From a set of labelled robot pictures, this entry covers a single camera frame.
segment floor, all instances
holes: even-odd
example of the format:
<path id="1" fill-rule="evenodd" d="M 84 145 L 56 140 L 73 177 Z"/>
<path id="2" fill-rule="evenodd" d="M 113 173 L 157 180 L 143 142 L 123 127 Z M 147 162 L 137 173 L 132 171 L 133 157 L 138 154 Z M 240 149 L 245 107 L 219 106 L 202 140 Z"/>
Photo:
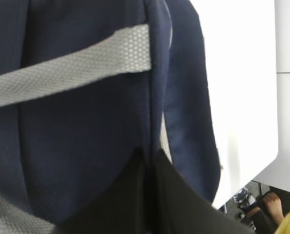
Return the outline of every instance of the floor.
<path id="1" fill-rule="evenodd" d="M 248 188 L 252 193 L 253 196 L 256 198 L 259 195 L 259 186 L 257 182 L 251 181 L 249 184 L 246 185 L 246 188 Z M 269 191 L 269 186 L 265 184 L 261 184 L 262 194 L 265 194 L 267 191 Z M 228 216 L 233 219 L 238 220 L 238 214 L 242 211 L 237 208 L 237 205 L 233 203 L 231 200 L 227 202 L 227 210 L 228 210 Z"/>

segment white wall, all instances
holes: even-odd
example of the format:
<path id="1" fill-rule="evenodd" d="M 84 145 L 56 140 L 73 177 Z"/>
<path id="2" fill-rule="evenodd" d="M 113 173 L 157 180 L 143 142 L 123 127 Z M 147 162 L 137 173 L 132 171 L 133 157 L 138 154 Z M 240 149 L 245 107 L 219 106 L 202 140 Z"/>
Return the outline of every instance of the white wall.
<path id="1" fill-rule="evenodd" d="M 290 0 L 275 0 L 279 154 L 256 180 L 290 191 Z"/>

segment white panel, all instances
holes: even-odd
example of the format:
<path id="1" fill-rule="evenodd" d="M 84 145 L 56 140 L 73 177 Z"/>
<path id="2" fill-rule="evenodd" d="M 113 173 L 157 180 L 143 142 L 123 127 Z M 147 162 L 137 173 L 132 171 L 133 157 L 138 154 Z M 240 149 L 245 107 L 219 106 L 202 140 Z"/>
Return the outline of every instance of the white panel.
<path id="1" fill-rule="evenodd" d="M 290 74 L 277 78 L 279 154 L 256 180 L 290 191 Z"/>
<path id="2" fill-rule="evenodd" d="M 290 72 L 290 0 L 275 0 L 277 72 Z"/>
<path id="3" fill-rule="evenodd" d="M 224 168 L 213 203 L 218 208 L 277 156 L 274 1 L 191 2 L 205 37 L 213 128 Z"/>

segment sneaker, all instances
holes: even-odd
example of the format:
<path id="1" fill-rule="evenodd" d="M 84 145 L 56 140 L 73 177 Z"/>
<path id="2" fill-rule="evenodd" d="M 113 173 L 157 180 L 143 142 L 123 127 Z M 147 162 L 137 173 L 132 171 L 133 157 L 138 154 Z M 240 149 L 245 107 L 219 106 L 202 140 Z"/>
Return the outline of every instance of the sneaker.
<path id="1" fill-rule="evenodd" d="M 240 209 L 248 209 L 252 204 L 256 202 L 252 193 L 246 188 L 242 188 L 238 191 L 233 197 L 232 201 L 237 204 L 237 207 Z"/>

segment navy blue backpack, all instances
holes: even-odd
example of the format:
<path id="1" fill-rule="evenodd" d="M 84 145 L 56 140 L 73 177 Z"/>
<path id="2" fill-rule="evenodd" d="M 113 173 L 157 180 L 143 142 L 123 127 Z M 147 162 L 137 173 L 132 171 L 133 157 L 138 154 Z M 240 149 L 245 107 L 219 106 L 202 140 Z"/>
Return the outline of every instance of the navy blue backpack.
<path id="1" fill-rule="evenodd" d="M 248 233 L 219 179 L 188 0 L 0 0 L 0 234 Z"/>

